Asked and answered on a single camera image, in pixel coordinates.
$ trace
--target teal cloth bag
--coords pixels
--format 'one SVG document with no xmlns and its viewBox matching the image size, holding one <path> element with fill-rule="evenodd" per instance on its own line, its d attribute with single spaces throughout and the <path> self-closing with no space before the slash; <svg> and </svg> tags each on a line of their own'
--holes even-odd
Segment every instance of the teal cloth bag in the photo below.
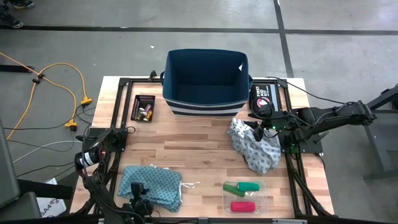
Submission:
<svg viewBox="0 0 398 224">
<path fill-rule="evenodd" d="M 123 170 L 118 196 L 133 199 L 131 183 L 140 182 L 149 190 L 141 197 L 166 208 L 170 212 L 178 212 L 181 205 L 181 174 L 168 169 L 155 167 L 129 166 Z"/>
</svg>

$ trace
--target pink eraser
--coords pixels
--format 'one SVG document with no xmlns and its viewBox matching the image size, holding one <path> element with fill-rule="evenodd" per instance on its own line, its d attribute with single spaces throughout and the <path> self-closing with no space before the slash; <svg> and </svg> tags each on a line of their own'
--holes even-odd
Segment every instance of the pink eraser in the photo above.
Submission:
<svg viewBox="0 0 398 224">
<path fill-rule="evenodd" d="M 231 202 L 232 212 L 254 212 L 256 204 L 254 202 Z"/>
</svg>

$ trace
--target butcher block tabletop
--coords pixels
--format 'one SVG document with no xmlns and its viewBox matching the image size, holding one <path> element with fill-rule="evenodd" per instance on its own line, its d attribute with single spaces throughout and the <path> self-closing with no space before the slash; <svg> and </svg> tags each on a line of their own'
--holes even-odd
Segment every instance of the butcher block tabletop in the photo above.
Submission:
<svg viewBox="0 0 398 224">
<path fill-rule="evenodd" d="M 113 108 L 120 78 L 104 77 L 93 118 L 93 128 L 108 128 L 111 124 Z M 305 89 L 302 78 L 288 78 L 288 82 Z M 121 122 L 126 90 L 123 91 L 119 118 Z M 305 92 L 289 85 L 293 108 L 309 107 Z M 131 121 L 131 111 L 135 95 L 155 95 L 155 110 L 152 122 Z M 235 117 L 253 120 L 248 117 L 248 104 Z M 226 133 L 232 118 L 175 116 L 162 97 L 160 83 L 135 83 L 129 107 L 127 126 L 134 126 L 136 132 L 127 137 L 126 150 L 122 153 L 116 182 L 114 200 L 119 207 L 128 202 L 118 197 L 123 169 L 127 166 L 169 167 L 181 173 L 182 182 L 200 182 L 194 189 L 182 189 L 183 203 L 180 211 L 171 213 L 155 206 L 162 217 L 208 217 L 208 218 L 292 218 L 294 217 L 286 161 L 281 157 L 275 170 L 260 175 L 248 168 L 242 155 L 237 155 L 231 146 L 231 138 Z M 308 188 L 317 200 L 330 213 L 333 206 L 328 183 L 320 158 L 313 154 L 302 154 Z M 95 166 L 89 167 L 89 175 Z M 262 180 L 266 184 L 268 211 L 263 214 L 229 215 L 223 210 L 224 181 L 251 182 Z M 300 208 L 304 212 L 302 191 L 297 185 Z M 79 177 L 73 197 L 71 212 L 77 211 L 89 199 Z"/>
</svg>

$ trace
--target navy blue storage bin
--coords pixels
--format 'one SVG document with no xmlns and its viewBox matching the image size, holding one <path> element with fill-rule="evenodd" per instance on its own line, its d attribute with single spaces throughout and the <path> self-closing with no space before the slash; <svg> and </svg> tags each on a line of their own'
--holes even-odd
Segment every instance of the navy blue storage bin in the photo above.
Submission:
<svg viewBox="0 0 398 224">
<path fill-rule="evenodd" d="M 249 99 L 248 58 L 230 50 L 183 49 L 167 55 L 163 97 L 174 114 L 234 116 Z"/>
</svg>

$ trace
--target clear plastic container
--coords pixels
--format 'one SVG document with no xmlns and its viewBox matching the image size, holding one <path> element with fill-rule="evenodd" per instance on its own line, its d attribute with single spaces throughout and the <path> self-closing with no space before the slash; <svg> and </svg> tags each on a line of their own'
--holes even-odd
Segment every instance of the clear plastic container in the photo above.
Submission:
<svg viewBox="0 0 398 224">
<path fill-rule="evenodd" d="M 232 186 L 237 186 L 239 182 L 226 181 L 223 184 L 228 184 Z M 228 214 L 263 214 L 267 212 L 267 194 L 266 194 L 266 184 L 261 181 L 250 181 L 250 183 L 256 183 L 260 186 L 259 191 L 246 191 L 244 197 L 239 197 L 228 191 L 223 191 L 223 208 Z M 232 212 L 231 202 L 254 202 L 256 209 L 254 212 Z"/>
</svg>

